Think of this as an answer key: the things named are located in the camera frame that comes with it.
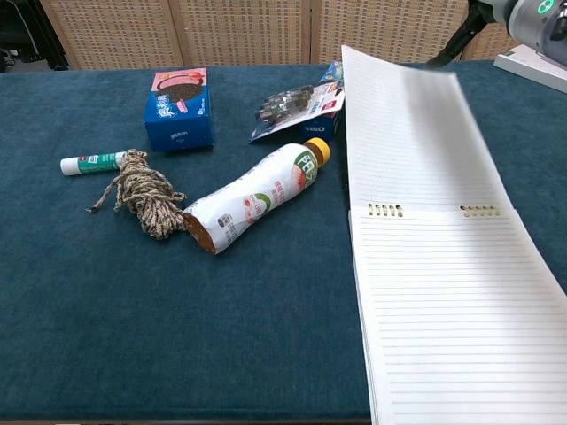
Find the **table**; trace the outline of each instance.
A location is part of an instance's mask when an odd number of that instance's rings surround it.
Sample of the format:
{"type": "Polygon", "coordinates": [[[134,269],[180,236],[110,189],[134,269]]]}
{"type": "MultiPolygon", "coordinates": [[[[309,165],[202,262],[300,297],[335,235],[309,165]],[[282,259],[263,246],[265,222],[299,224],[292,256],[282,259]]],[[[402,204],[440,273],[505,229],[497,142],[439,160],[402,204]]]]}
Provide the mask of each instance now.
{"type": "MultiPolygon", "coordinates": [[[[262,99],[324,69],[211,67],[215,146],[150,165],[189,201],[231,182],[300,140],[248,144],[262,99]]],[[[567,96],[488,62],[448,69],[565,290],[567,96]]],[[[344,129],[313,187],[216,257],[189,235],[151,239],[112,198],[89,215],[114,174],[59,171],[61,158],[149,150],[154,72],[0,76],[0,419],[367,421],[344,129]]]]}

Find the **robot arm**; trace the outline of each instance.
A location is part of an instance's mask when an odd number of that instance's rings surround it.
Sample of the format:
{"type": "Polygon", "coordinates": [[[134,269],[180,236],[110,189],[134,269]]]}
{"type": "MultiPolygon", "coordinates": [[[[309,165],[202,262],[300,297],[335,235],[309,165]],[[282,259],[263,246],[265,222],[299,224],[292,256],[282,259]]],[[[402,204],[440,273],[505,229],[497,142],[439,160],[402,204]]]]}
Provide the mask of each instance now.
{"type": "Polygon", "coordinates": [[[469,0],[467,19],[427,66],[451,62],[492,22],[506,25],[514,40],[567,66],[567,0],[469,0]]]}

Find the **woven panel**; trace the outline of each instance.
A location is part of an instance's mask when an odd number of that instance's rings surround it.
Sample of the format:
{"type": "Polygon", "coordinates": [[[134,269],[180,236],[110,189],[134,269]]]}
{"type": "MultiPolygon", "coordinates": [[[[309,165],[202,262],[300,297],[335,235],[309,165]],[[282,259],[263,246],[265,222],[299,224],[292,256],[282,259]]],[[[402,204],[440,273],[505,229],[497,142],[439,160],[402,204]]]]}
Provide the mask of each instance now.
{"type": "Polygon", "coordinates": [[[167,0],[43,0],[43,5],[80,69],[183,64],[167,0]]]}
{"type": "Polygon", "coordinates": [[[171,0],[171,5],[187,65],[309,60],[308,0],[171,0]]]}
{"type": "Polygon", "coordinates": [[[510,38],[505,25],[490,24],[470,42],[461,59],[495,59],[499,53],[518,44],[519,42],[510,38]]]}
{"type": "Polygon", "coordinates": [[[394,62],[423,62],[461,25],[463,0],[321,0],[312,62],[340,59],[341,44],[394,62]]]}

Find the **notebook spiral binding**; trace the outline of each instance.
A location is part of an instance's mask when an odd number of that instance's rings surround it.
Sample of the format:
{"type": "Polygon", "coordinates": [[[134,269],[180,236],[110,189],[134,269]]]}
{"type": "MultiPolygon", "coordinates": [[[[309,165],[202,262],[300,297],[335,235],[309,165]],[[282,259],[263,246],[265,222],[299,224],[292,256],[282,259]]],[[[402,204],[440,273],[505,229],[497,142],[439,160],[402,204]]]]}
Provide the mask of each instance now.
{"type": "Polygon", "coordinates": [[[369,204],[371,217],[403,217],[404,210],[399,205],[369,204]]]}
{"type": "Polygon", "coordinates": [[[465,217],[493,217],[499,216],[500,210],[495,206],[461,205],[465,217]]]}

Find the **notebook page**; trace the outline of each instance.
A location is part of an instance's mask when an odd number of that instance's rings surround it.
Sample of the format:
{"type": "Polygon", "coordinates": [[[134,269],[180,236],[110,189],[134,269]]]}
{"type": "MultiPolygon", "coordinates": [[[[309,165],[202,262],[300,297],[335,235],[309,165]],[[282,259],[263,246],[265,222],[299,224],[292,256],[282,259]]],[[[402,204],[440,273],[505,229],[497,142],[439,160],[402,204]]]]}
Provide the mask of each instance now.
{"type": "Polygon", "coordinates": [[[343,46],[351,206],[509,206],[455,75],[343,46]]]}
{"type": "Polygon", "coordinates": [[[377,423],[567,423],[567,298],[515,211],[351,218],[377,423]]]}

